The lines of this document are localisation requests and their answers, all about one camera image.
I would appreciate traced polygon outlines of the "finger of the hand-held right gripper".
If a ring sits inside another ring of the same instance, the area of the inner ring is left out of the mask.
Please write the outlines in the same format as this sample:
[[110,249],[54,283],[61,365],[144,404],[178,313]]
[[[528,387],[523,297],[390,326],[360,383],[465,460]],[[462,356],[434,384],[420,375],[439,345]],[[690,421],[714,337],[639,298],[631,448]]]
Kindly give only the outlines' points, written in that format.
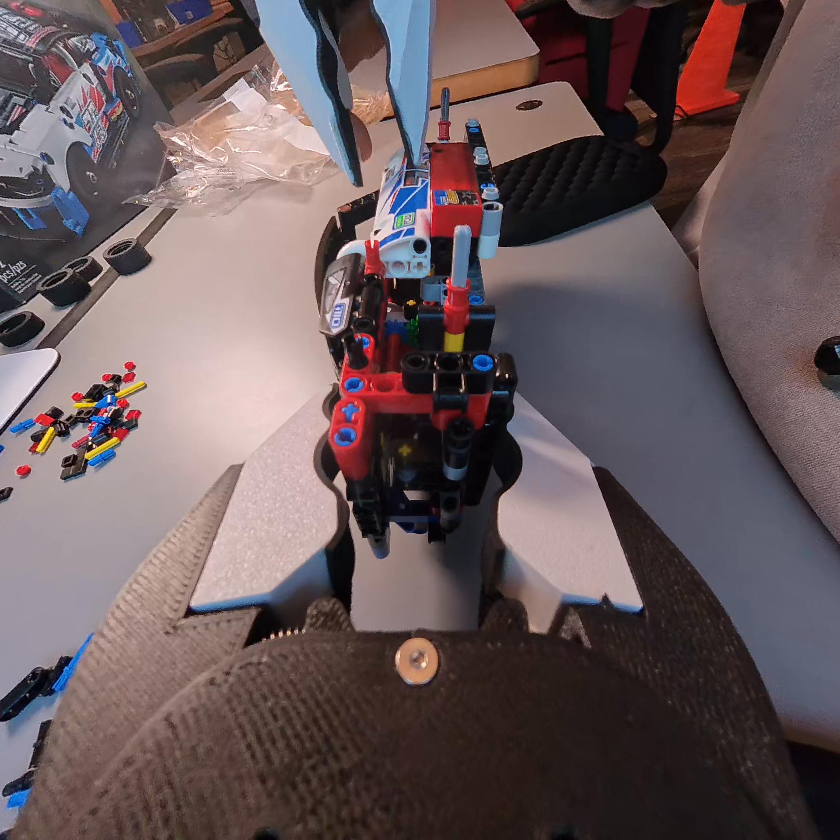
[[406,158],[419,165],[432,87],[435,1],[372,1],[386,51],[386,84]]
[[330,26],[333,4],[256,1],[260,33],[321,141],[354,186],[362,186],[350,78]]

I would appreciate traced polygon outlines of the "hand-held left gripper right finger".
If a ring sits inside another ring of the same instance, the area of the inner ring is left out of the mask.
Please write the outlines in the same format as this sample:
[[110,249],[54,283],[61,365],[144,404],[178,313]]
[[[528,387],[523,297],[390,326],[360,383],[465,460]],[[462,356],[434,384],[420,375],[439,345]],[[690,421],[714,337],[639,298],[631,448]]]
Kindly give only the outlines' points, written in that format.
[[529,630],[546,634],[565,604],[597,605],[638,614],[644,609],[634,575],[590,459],[528,402],[515,402],[507,426],[513,478],[501,489],[500,539],[491,589],[519,601]]

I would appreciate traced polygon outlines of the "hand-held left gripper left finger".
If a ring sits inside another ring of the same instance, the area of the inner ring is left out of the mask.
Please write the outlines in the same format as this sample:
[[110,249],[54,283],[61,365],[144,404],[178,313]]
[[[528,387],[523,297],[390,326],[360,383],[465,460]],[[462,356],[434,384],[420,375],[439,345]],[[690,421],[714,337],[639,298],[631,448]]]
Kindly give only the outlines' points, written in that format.
[[316,394],[244,462],[190,607],[218,613],[266,606],[284,627],[302,624],[313,601],[351,608],[350,510],[335,487],[327,407]]

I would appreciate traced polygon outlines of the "lego race car model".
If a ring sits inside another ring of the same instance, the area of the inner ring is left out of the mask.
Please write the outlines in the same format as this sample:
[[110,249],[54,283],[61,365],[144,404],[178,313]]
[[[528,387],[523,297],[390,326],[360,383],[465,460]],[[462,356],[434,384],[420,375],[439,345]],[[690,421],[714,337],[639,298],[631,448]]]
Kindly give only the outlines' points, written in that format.
[[514,412],[516,365],[490,351],[496,310],[480,261],[502,204],[480,123],[396,152],[377,192],[340,206],[315,269],[320,332],[338,376],[329,446],[374,556],[391,526],[443,541],[483,497]]

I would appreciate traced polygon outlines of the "pile of colourful lego pieces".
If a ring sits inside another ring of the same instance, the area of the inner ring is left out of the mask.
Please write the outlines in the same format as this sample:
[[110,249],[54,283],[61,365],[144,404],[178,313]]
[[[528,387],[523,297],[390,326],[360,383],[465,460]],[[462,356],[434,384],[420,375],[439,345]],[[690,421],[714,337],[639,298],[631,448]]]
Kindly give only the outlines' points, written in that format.
[[99,472],[113,462],[119,447],[140,424],[142,412],[131,399],[147,383],[138,364],[127,360],[116,371],[82,391],[73,392],[67,406],[52,405],[40,412],[23,412],[2,433],[2,501],[47,460],[58,479],[69,484]]

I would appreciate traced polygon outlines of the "single blue lego pin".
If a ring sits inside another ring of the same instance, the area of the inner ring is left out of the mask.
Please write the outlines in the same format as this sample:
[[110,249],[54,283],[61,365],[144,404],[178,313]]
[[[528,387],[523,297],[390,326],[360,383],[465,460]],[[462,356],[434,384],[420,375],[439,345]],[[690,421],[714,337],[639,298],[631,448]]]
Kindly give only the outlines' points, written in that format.
[[90,641],[93,638],[93,635],[94,633],[90,633],[86,637],[85,641],[78,648],[76,653],[73,655],[72,659],[59,674],[58,678],[56,679],[56,682],[53,685],[53,690],[55,694],[59,694],[67,688],[67,684],[69,683],[71,677],[74,675],[82,656],[84,655],[86,649],[89,646]]

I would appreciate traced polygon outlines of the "black lego set box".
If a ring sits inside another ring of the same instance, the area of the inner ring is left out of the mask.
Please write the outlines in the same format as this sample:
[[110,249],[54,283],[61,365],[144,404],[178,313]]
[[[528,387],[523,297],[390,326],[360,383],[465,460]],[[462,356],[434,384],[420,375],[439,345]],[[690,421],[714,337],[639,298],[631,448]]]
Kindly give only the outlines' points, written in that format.
[[143,211],[172,169],[170,114],[134,57],[117,2],[1,2],[1,299],[86,256]]

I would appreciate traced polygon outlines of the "long black lego connector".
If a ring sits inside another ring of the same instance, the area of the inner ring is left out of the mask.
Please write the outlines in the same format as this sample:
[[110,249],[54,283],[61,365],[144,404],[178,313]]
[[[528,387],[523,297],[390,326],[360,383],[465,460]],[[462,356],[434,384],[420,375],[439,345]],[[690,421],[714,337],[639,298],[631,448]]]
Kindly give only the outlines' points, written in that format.
[[63,666],[61,659],[56,666],[37,666],[22,678],[1,699],[1,721],[10,721],[38,697],[50,695]]

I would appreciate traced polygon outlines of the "crumpled clear plastic bags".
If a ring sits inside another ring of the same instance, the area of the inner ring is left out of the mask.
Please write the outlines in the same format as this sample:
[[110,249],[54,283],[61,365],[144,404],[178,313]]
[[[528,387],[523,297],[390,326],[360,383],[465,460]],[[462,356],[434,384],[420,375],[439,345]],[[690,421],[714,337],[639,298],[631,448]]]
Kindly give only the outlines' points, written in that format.
[[124,204],[224,214],[252,185],[312,187],[340,172],[266,46],[195,116],[177,126],[157,122],[154,130],[175,173]]

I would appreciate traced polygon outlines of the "red plastic crate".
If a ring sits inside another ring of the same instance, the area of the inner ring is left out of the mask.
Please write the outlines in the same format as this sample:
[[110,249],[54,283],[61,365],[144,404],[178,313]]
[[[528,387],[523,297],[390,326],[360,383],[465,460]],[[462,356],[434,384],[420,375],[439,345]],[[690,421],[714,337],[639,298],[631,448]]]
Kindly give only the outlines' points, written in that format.
[[[519,16],[518,9],[523,2],[507,1],[507,5],[539,48],[538,84],[564,81],[585,97],[587,60],[583,17],[566,2],[530,17]],[[648,9],[632,7],[613,21],[611,69],[620,60],[637,57],[649,15]]]

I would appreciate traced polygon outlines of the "white book stand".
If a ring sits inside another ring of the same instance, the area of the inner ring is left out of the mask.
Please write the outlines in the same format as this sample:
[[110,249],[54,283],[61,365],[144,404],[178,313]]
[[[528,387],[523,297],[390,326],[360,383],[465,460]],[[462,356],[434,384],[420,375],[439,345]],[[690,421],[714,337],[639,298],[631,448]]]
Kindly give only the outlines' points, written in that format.
[[59,362],[60,354],[55,349],[26,350],[1,356],[1,431]]

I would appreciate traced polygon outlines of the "large orange traffic cone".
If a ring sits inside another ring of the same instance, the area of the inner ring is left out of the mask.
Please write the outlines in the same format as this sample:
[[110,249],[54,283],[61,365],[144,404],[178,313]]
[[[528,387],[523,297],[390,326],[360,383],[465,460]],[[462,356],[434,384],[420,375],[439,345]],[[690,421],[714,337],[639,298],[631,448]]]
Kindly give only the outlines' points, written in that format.
[[702,25],[679,78],[676,114],[685,119],[739,102],[727,89],[739,37],[744,2],[715,1]]

